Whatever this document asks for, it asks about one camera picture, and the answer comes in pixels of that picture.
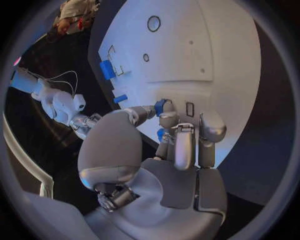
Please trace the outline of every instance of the wire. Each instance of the wire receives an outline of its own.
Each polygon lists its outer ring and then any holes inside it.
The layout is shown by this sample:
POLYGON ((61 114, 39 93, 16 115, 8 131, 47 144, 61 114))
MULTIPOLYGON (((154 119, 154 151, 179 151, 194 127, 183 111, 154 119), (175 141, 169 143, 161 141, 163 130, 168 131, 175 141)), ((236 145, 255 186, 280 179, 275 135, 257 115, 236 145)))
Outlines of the wire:
POLYGON ((68 85, 71 87, 71 89, 72 89, 72 96, 73 96, 73 98, 74 98, 74 96, 75 96, 75 94, 76 94, 76 91, 77 91, 77 86, 78 86, 78 75, 77 75, 77 73, 76 73, 75 71, 73 71, 73 70, 65 71, 64 73, 62 73, 62 74, 60 74, 60 75, 57 75, 57 76, 55 76, 55 77, 45 78, 45 77, 43 77, 43 76, 41 76, 41 75, 39 75, 39 74, 37 74, 37 73, 34 73, 34 72, 32 72, 32 71, 29 71, 29 70, 26 69, 26 68, 23 68, 23 67, 21 67, 21 68, 22 68, 23 70, 27 71, 28 73, 32 74, 33 76, 38 77, 38 78, 41 78, 41 79, 44 79, 44 80, 46 80, 47 82, 52 82, 52 83, 65 83, 65 84, 68 84, 68 85), (65 75, 65 74, 68 74, 68 73, 74 73, 75 76, 76 76, 75 90, 74 90, 73 86, 72 86, 69 82, 67 82, 67 81, 53 81, 53 79, 57 79, 57 78, 59 78, 59 77, 65 75))

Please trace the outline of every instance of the white robot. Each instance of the white robot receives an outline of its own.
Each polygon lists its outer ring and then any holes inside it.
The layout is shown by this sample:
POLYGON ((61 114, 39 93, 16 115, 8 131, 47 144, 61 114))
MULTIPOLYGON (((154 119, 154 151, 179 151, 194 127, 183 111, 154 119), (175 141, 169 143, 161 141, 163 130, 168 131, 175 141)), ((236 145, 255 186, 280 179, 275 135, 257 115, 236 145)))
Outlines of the white robot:
POLYGON ((73 97, 51 88, 47 80, 22 68, 16 69, 11 87, 31 94, 51 119, 72 127, 83 139, 78 157, 81 182, 97 192, 104 218, 121 231, 136 239, 167 239, 176 223, 198 221, 202 225, 188 224, 174 239, 211 238, 224 222, 226 191, 212 167, 215 143, 224 138, 226 126, 216 112, 199 116, 197 167, 197 129, 180 122, 169 99, 88 117, 80 113, 86 106, 81 94, 73 97), (136 127, 154 116, 163 127, 161 141, 155 156, 142 161, 136 127))

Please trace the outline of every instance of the round hole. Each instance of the round hole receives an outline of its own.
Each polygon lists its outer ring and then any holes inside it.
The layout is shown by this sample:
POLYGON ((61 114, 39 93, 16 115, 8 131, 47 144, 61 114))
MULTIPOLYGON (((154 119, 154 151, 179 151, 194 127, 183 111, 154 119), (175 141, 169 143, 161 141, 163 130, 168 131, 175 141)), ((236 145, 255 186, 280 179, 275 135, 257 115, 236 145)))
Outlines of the round hole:
POLYGON ((145 53, 142 58, 144 59, 145 62, 149 62, 149 55, 145 53))
POLYGON ((148 29, 151 32, 156 32, 161 26, 161 20, 158 16, 151 16, 147 23, 148 29))

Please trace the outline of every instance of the person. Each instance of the person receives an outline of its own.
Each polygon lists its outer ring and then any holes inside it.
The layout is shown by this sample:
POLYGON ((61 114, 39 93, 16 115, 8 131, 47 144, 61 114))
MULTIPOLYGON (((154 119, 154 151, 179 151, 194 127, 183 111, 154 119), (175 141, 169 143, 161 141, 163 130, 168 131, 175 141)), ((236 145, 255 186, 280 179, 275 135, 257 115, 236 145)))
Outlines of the person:
POLYGON ((67 0, 60 5, 60 14, 48 32, 49 39, 74 34, 90 28, 100 5, 99 0, 67 0))

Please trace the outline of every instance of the circular hole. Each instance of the circular hole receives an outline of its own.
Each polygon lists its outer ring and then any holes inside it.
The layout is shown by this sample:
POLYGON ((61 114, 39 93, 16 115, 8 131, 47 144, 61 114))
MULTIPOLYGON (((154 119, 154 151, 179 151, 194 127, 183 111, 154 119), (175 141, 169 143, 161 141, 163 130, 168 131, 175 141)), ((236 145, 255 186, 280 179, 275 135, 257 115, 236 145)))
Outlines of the circular hole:
POLYGON ((142 58, 144 59, 145 62, 149 62, 149 55, 145 53, 142 58))
POLYGON ((148 29, 151 32, 156 32, 161 26, 161 20, 158 16, 151 16, 147 23, 148 29))

